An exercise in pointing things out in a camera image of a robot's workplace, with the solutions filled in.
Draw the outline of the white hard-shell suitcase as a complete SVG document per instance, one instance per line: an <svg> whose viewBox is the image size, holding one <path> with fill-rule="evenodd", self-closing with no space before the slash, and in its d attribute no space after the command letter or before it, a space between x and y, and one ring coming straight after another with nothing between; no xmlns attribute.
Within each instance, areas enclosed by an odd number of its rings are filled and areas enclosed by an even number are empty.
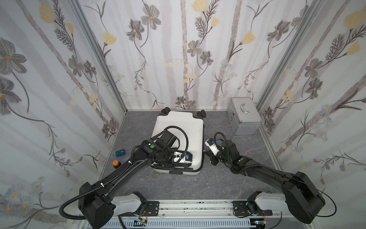
<svg viewBox="0 0 366 229"><path fill-rule="evenodd" d="M197 175L201 172L204 164L204 118L206 118L206 111L201 110L196 114L191 112L171 111L166 107L161 110L158 115L152 136L164 131L165 128L172 126L172 128L165 131L158 138L163 141L168 138L168 134L173 134L174 142L170 144L169 148L178 148L182 152L182 156L186 152L190 152L193 156L192 165L190 167L174 167L164 168L161 165L153 163L151 167L160 173L169 173L177 175Z"/></svg>

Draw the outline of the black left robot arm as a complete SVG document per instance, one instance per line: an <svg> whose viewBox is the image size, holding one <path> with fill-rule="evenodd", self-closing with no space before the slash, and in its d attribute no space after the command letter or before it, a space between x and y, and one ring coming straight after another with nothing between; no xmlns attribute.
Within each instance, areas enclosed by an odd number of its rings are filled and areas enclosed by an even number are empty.
<svg viewBox="0 0 366 229"><path fill-rule="evenodd" d="M186 144L183 151L172 147L179 139L170 132L170 129L179 130L184 135ZM152 164L157 164L164 169L173 169L185 158L188 141L186 132L180 127L166 127L159 134L136 146L130 159L114 172L93 185L89 183L82 185L78 196L60 206L59 214L66 219L87 220L92 228L100 229L117 210L117 205L112 203L117 190L137 172Z"/></svg>

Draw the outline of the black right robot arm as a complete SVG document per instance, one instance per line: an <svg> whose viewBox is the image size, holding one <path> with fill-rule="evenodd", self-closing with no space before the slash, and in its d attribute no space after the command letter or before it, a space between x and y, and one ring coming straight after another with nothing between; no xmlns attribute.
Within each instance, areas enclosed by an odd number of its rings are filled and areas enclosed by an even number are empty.
<svg viewBox="0 0 366 229"><path fill-rule="evenodd" d="M305 224L320 217L319 213L326 205L326 194L317 189L306 174L283 172L242 156L235 143L221 132L206 140L205 146L212 165L221 162L234 175L255 178L282 192L279 195L255 192L247 200L253 209L288 212Z"/></svg>

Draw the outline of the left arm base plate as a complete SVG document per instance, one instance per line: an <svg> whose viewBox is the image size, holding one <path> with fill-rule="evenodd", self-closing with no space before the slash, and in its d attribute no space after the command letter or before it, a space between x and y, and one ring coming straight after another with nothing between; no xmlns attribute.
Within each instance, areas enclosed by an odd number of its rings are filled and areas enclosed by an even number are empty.
<svg viewBox="0 0 366 229"><path fill-rule="evenodd" d="M140 207L134 213L137 216L157 217L159 213L160 202L148 201L142 202Z"/></svg>

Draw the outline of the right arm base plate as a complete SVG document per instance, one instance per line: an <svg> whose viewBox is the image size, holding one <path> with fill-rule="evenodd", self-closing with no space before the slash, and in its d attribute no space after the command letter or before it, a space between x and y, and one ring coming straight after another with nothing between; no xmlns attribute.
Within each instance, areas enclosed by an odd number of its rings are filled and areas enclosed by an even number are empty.
<svg viewBox="0 0 366 229"><path fill-rule="evenodd" d="M271 210L261 210L254 201L233 201L233 214L239 218L249 216L272 216Z"/></svg>

